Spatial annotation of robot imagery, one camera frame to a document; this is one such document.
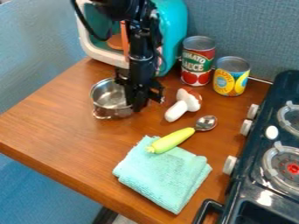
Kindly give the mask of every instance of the green cloth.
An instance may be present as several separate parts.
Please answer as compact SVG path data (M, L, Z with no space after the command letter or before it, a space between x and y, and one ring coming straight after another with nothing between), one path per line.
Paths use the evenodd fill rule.
M179 214L212 167L206 163L206 157L178 147L164 154L148 153L146 147L158 138L145 136L115 167L113 174L160 207Z

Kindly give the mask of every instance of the red can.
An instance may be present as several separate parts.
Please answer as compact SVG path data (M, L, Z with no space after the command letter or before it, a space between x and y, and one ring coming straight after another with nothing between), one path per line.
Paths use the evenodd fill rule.
M182 81L194 87L204 86L211 79L215 57L215 41L204 36L184 40Z

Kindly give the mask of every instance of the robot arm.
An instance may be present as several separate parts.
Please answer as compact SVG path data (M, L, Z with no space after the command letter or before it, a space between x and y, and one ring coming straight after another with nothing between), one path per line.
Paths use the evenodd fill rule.
M146 107L149 99L163 102L163 87L156 81L158 60L163 56L157 50L161 45L159 19L156 7L150 0L91 0L101 13L113 21L126 20L129 30L129 73L116 70L115 81L125 88L127 104L135 112ZM80 12L76 0L72 0L81 22L90 34L94 33Z

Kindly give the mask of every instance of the tomato sauce can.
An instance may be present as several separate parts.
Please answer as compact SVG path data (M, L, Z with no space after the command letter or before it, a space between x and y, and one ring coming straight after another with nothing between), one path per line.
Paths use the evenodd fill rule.
M194 87L206 85L211 79L215 41L204 36L189 37L183 48L182 81Z
M216 62L213 88L220 95L238 96L244 93L250 65L244 59L234 56L220 58Z

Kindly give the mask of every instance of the metal can lid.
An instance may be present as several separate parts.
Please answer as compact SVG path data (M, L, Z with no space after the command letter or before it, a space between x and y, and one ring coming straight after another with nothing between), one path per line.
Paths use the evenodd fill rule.
M244 59L235 56L225 56L217 60L216 67L230 73L242 73L250 70L250 65Z
M183 46L186 50L211 51L215 48L215 41L205 36L194 36L186 38Z

